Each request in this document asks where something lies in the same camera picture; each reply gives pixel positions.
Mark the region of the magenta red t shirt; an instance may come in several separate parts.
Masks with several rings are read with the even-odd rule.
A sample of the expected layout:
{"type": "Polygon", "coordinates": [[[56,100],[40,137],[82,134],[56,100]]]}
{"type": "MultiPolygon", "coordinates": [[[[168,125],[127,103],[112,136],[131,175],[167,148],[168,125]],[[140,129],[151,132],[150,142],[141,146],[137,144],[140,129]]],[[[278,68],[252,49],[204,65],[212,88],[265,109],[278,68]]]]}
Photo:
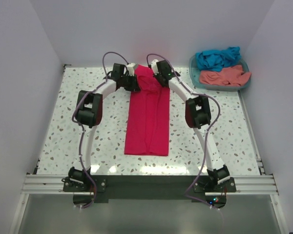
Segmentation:
{"type": "Polygon", "coordinates": [[[135,75],[141,90],[130,95],[124,153],[168,156],[170,89],[148,67],[139,65],[135,75]]]}

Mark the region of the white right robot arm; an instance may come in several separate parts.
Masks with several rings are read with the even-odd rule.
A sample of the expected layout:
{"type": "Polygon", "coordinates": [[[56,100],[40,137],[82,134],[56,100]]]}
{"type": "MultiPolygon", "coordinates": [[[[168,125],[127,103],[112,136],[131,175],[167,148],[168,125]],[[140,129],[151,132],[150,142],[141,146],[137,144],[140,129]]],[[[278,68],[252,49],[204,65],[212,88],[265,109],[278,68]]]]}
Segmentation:
{"type": "Polygon", "coordinates": [[[215,101],[215,99],[205,94],[195,93],[166,60],[155,59],[149,67],[163,87],[174,91],[185,102],[186,123],[194,130],[204,150],[204,163],[209,175],[208,187],[212,191],[220,191],[225,186],[225,181],[230,179],[230,173],[220,156],[215,140],[209,136],[211,126],[220,117],[220,114],[217,114],[215,120],[211,117],[209,100],[215,101]]]}

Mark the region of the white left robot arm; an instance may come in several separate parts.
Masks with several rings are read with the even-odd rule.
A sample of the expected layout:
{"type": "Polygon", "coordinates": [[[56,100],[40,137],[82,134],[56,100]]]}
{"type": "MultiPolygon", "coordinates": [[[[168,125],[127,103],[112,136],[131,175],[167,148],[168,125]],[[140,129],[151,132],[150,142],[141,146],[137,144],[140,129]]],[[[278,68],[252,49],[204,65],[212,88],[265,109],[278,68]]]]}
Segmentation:
{"type": "Polygon", "coordinates": [[[83,140],[88,136],[87,147],[91,150],[93,136],[97,126],[103,117],[103,100],[119,88],[129,92],[139,92],[135,70],[138,64],[127,65],[115,63],[110,72],[106,73],[103,82],[93,91],[81,90],[78,93],[76,109],[72,115],[72,121],[82,128],[78,146],[79,167],[74,165],[68,173],[68,177],[74,181],[74,185],[80,191],[87,191],[93,182],[90,178],[91,159],[89,155],[83,158],[83,140]]]}

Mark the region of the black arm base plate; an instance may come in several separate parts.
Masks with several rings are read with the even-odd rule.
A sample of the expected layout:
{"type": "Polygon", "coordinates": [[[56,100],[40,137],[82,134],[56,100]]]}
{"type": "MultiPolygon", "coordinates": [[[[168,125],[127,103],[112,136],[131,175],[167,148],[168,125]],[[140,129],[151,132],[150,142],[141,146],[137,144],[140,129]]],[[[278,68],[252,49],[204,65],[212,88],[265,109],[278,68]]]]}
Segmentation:
{"type": "Polygon", "coordinates": [[[207,175],[195,180],[193,175],[94,175],[73,179],[62,178],[63,191],[73,194],[75,205],[91,202],[108,203],[113,199],[125,200],[204,200],[210,205],[223,207],[226,195],[237,191],[234,178],[215,184],[207,175]]]}

